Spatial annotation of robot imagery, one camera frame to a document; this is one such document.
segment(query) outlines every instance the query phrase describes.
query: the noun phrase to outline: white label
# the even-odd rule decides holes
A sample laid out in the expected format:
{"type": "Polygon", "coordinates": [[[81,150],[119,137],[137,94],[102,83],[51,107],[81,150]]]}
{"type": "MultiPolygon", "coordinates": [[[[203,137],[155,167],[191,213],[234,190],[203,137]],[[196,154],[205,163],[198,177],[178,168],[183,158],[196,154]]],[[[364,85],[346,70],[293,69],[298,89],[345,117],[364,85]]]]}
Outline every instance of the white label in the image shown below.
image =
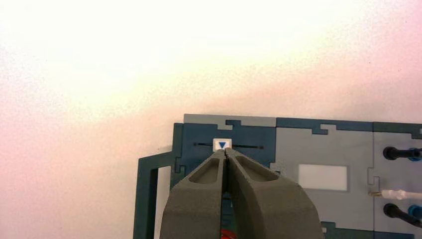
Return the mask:
{"type": "Polygon", "coordinates": [[[299,164],[299,184],[309,189],[347,191],[347,167],[299,164]]]}
{"type": "Polygon", "coordinates": [[[215,138],[212,140],[213,152],[225,148],[231,148],[231,138],[215,138]]]}

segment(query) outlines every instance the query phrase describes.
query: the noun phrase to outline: white wall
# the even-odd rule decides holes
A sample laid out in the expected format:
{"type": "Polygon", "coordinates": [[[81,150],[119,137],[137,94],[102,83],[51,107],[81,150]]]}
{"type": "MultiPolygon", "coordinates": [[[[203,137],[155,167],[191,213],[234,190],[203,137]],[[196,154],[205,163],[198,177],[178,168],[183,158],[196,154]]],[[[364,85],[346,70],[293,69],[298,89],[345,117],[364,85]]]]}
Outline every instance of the white wall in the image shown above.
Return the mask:
{"type": "Polygon", "coordinates": [[[0,238],[130,239],[184,113],[422,122],[422,2],[0,0],[0,238]]]}

